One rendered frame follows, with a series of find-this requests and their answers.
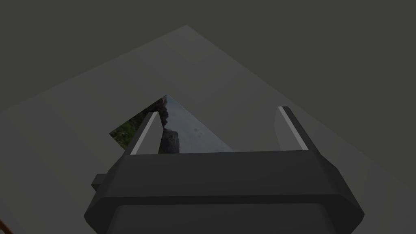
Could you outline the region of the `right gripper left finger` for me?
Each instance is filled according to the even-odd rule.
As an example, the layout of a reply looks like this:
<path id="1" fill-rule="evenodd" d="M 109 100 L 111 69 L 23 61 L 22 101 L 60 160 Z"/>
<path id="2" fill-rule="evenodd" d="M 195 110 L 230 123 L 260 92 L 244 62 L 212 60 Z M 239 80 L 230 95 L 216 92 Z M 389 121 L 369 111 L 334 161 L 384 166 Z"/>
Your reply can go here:
<path id="1" fill-rule="evenodd" d="M 163 126 L 159 112 L 149 112 L 124 151 L 124 154 L 158 154 L 162 134 Z"/>

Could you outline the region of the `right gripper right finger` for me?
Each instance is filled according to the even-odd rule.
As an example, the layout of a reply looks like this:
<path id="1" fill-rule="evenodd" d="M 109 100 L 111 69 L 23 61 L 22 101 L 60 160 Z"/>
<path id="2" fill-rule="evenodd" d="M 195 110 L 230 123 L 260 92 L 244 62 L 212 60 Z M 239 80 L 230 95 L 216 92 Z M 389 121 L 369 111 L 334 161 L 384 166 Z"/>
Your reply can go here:
<path id="1" fill-rule="evenodd" d="M 277 107 L 274 131 L 279 151 L 318 150 L 288 106 Z"/>

